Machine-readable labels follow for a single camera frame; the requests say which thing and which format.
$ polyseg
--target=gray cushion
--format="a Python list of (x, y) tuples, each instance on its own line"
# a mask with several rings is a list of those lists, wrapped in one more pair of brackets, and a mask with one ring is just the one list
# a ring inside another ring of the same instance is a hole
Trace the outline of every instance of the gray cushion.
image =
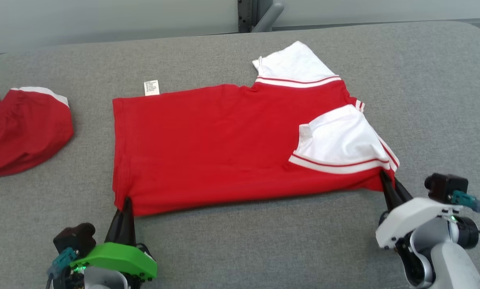
[[(55, 157), (0, 178), (0, 288), (40, 288), (52, 238), (91, 222), (98, 242), (115, 212), (112, 99), (222, 83), (251, 85), (251, 60), (296, 40), (345, 79), (400, 158), (397, 176), (426, 196), (432, 172), (470, 181), (480, 197), (480, 30), (413, 22), (68, 45), (0, 55), (0, 98), (44, 86), (68, 98), (75, 136)], [(138, 218), (159, 278), (144, 288), (406, 288), (400, 258), (378, 248), (378, 192), (223, 205)], [(480, 227), (480, 215), (466, 212)], [(480, 244), (470, 251), (480, 272)]]

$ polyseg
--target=blue connector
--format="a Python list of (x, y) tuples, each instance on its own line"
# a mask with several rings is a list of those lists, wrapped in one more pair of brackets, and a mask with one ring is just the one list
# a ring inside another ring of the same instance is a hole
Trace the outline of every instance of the blue connector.
[(60, 253), (53, 261), (51, 267), (47, 270), (47, 276), (53, 275), (53, 279), (58, 278), (62, 273), (62, 270), (67, 267), (72, 261), (76, 259), (76, 252), (68, 247), (62, 253)]
[(469, 207), (472, 211), (480, 213), (480, 201), (475, 196), (465, 192), (455, 190), (452, 194), (452, 203)]

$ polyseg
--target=red shirt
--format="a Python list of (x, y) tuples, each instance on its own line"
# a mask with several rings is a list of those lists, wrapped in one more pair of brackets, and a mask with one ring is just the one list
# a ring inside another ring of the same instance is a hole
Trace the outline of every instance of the red shirt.
[(118, 208), (126, 196), (142, 216), (382, 189), (380, 170), (393, 176), (398, 160), (340, 77), (300, 42), (254, 64), (260, 76), (251, 88), (113, 100)]

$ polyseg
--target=white sleeve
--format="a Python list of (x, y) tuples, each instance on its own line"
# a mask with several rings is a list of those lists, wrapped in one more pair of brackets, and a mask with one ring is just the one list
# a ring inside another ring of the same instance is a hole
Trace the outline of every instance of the white sleeve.
[(306, 44), (299, 41), (252, 63), (259, 77), (310, 82), (335, 76)]

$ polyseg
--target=care label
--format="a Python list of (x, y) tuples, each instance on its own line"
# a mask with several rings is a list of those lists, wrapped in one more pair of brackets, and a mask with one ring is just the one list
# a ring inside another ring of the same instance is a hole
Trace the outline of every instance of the care label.
[(145, 96), (148, 95), (159, 95), (160, 88), (158, 87), (158, 80), (151, 80), (144, 82), (144, 91)]

